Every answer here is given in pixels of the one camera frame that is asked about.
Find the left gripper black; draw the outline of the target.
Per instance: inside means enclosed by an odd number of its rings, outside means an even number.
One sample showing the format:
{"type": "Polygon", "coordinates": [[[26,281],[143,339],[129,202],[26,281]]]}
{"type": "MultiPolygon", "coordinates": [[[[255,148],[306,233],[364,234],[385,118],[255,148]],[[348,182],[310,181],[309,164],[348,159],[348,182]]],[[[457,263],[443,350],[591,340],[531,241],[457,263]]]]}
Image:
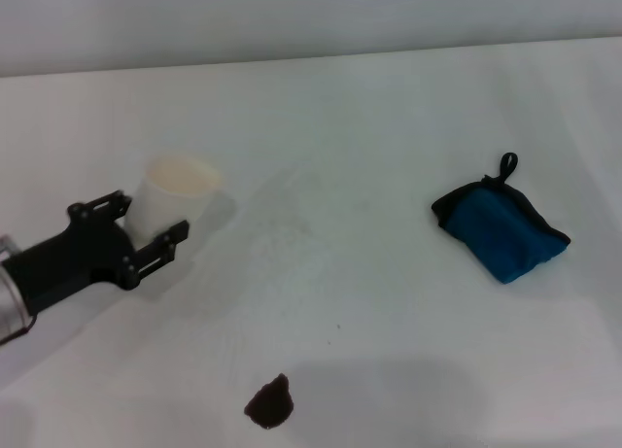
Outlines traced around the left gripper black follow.
{"type": "Polygon", "coordinates": [[[131,196],[116,190],[74,203],[67,208],[71,224],[64,231],[2,262],[30,314],[96,283],[133,290],[175,259],[177,246],[189,237],[190,224],[178,222],[135,250],[114,222],[125,216],[131,201],[131,196]],[[104,223],[87,223],[93,220],[104,223]]]}

